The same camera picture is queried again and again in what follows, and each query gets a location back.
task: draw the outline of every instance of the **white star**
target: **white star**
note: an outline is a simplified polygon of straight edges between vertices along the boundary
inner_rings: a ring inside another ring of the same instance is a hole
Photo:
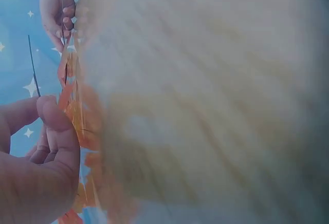
[[[57,51],[59,53],[60,57],[62,57],[62,53],[59,52],[56,48],[52,48],[52,50]]]
[[[32,17],[34,15],[33,12],[31,12],[31,10],[27,13],[30,17]]]
[[[5,48],[4,45],[2,45],[2,42],[0,42],[0,52],[2,52],[2,50]]]
[[[26,85],[23,88],[27,89],[29,91],[30,97],[33,97],[33,94],[36,91],[36,85],[34,82],[34,78],[32,78],[31,83],[29,85]]]
[[[28,138],[30,138],[31,134],[34,133],[34,131],[30,130],[29,128],[27,128],[27,131],[24,133],[24,135]]]

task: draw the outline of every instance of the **black wire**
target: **black wire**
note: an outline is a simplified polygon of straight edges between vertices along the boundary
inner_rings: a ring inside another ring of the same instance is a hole
[[[63,0],[62,0],[62,36],[63,36],[63,43],[64,43],[64,46],[65,46],[63,19],[64,19],[64,3],[63,3]],[[65,76],[64,76],[64,83],[66,84],[66,82],[67,82],[67,63],[65,65]]]
[[[40,97],[41,96],[40,95],[40,90],[39,90],[38,82],[36,80],[36,75],[35,75],[35,68],[34,68],[34,62],[33,62],[33,56],[32,56],[30,35],[28,35],[28,37],[29,37],[29,47],[30,47],[31,62],[32,62],[32,68],[33,68],[33,78],[34,78],[34,82],[35,82],[35,86],[36,86],[36,91],[38,92],[38,96]]]

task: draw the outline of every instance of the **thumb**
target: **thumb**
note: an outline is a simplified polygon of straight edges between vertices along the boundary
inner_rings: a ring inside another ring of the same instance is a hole
[[[70,180],[75,189],[79,181],[80,146],[76,131],[68,117],[58,108],[56,99],[40,97],[36,103],[40,118],[47,127],[49,143],[57,145],[54,161],[45,163]]]

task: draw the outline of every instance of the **blue fabric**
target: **blue fabric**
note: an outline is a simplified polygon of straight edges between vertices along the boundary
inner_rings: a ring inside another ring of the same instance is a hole
[[[60,54],[42,27],[39,0],[0,0],[0,105],[37,95],[28,35],[41,95],[58,96],[61,91],[57,79]],[[36,143],[41,125],[38,119],[18,131],[11,140],[11,154],[24,156]],[[87,211],[82,217],[91,223]]]

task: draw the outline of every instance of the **finger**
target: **finger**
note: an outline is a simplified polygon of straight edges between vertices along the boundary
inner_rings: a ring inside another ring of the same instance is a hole
[[[29,160],[33,153],[36,152],[36,145],[24,156],[25,159]]]
[[[66,30],[72,30],[73,29],[73,22],[69,17],[63,18],[63,24],[66,28]]]
[[[56,132],[54,132],[52,129],[47,129],[47,137],[48,139],[48,145],[50,153],[47,155],[47,158],[45,159],[44,163],[54,161],[56,154],[58,152],[58,146],[56,141]]]
[[[23,126],[31,124],[39,117],[36,108],[37,99],[38,97],[28,98],[0,108],[0,115],[5,118],[10,135],[15,134]]]
[[[76,15],[76,6],[75,4],[63,9],[64,17],[73,18]]]
[[[37,109],[39,116],[47,126],[49,144],[56,143],[58,147],[54,161],[44,165],[73,179],[77,184],[80,168],[80,147],[72,123],[58,108],[56,102],[50,99],[40,97],[37,102]]]
[[[64,37],[67,38],[69,36],[69,31],[64,30],[62,32],[62,26],[58,25],[53,17],[46,17],[44,21],[46,21],[44,24],[45,31],[52,43],[54,43],[59,52],[63,52],[64,44],[61,39],[63,37],[63,32]]]
[[[42,164],[44,163],[49,153],[50,153],[50,149],[49,149],[48,139],[46,134],[46,126],[43,125],[40,132],[40,138],[36,145],[36,150],[29,158],[29,161],[35,164]]]

